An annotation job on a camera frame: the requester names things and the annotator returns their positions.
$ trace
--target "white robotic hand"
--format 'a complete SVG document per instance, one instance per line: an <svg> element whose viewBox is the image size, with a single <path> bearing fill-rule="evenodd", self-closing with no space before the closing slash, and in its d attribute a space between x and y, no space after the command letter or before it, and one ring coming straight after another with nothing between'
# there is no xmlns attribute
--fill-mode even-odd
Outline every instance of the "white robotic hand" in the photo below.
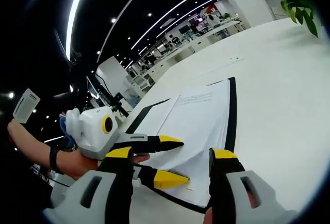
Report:
<svg viewBox="0 0 330 224"><path fill-rule="evenodd" d="M76 141L80 152L89 158L103 160L120 135L109 107L67 112L67 133Z"/></svg>

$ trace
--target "stack of papers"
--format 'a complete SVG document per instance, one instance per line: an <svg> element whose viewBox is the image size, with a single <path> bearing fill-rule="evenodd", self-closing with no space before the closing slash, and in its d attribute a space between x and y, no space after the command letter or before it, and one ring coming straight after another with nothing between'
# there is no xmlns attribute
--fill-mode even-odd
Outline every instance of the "stack of papers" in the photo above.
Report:
<svg viewBox="0 0 330 224"><path fill-rule="evenodd" d="M161 170L176 171L190 178L189 184L164 190L165 193L206 207L210 198L209 149L225 147L229 91L229 80L187 89L171 100L154 106L136 129L135 133L167 135L185 143L171 151L151 154L151 158L142 163Z"/></svg>

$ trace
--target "black ceiling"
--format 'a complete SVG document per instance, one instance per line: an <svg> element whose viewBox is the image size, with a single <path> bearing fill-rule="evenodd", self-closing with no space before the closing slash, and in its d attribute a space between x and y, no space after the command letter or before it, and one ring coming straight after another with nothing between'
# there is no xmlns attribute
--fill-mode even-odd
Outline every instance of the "black ceiling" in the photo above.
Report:
<svg viewBox="0 0 330 224"><path fill-rule="evenodd" d="M61 135L55 119L62 111L73 108L73 103L58 103L51 96L69 91L69 85L75 80L70 72L68 62L54 39L54 29L65 46L67 23L73 0L41 0L36 5L38 11L31 11L27 18L27 0L10 0L3 10L6 25L3 36L6 38L2 50L2 69L0 94L11 91L16 96L26 87L31 88L41 97L37 112L29 119L28 130L40 140L51 139ZM101 49L112 26L111 18L117 17L128 0L80 0L73 32L72 47L80 52L80 61L88 70L97 67L96 52ZM181 17L196 6L208 0L189 0L164 18L144 39L130 50L133 44L161 16L182 0L134 0L115 25L109 40L101 54L100 62L112 55L120 54L118 60L127 59L123 65L129 64L129 58L138 59L138 49L149 43L153 44L161 32L160 25L169 18ZM85 102L86 96L80 99Z"/></svg>
<svg viewBox="0 0 330 224"><path fill-rule="evenodd" d="M96 52L101 49L111 28L110 19L117 17L129 0L81 0L80 9L76 15L73 34L73 48L80 51L86 59L95 59ZM135 47L135 42L166 12L183 0L134 0L117 21L101 54L101 61L113 55L120 54L118 60L124 59L123 65L131 59L138 59L138 49L143 49L149 43L154 44L156 36L161 32L160 26L169 18L177 18L186 14L198 5L208 0L188 0L167 15L162 22L154 27Z"/></svg>

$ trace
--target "office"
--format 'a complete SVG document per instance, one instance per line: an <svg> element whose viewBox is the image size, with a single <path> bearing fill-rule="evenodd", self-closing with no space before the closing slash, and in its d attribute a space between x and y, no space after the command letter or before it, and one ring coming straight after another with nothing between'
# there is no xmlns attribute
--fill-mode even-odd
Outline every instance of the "office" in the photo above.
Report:
<svg viewBox="0 0 330 224"><path fill-rule="evenodd" d="M68 110L104 106L121 132L181 140L182 148L151 154L142 165L190 183L160 189L167 198L134 187L130 216L139 222L203 223L210 147L233 152L274 189L283 210L299 213L328 166L329 55L316 14L295 7L292 17L289 3L285 11L280 0L61 0L50 28L34 22L42 15L28 19L27 31L41 31L31 44L22 37L28 45L20 60L35 78L4 94L19 101L29 87L40 98L24 127L50 146L67 136L59 123ZM21 71L18 82L27 75ZM45 89L40 78L57 80Z"/></svg>

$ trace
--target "white desk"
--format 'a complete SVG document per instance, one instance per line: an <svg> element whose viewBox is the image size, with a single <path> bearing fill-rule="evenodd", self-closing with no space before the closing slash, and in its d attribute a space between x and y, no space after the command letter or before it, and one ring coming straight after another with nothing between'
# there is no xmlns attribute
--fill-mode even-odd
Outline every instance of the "white desk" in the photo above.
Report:
<svg viewBox="0 0 330 224"><path fill-rule="evenodd" d="M230 57L245 60L228 63ZM330 158L330 49L303 27L283 19L228 37L173 66L123 125L146 106L234 76L235 153L275 190L287 209L301 210L325 175ZM134 223L201 224L203 215L135 188Z"/></svg>

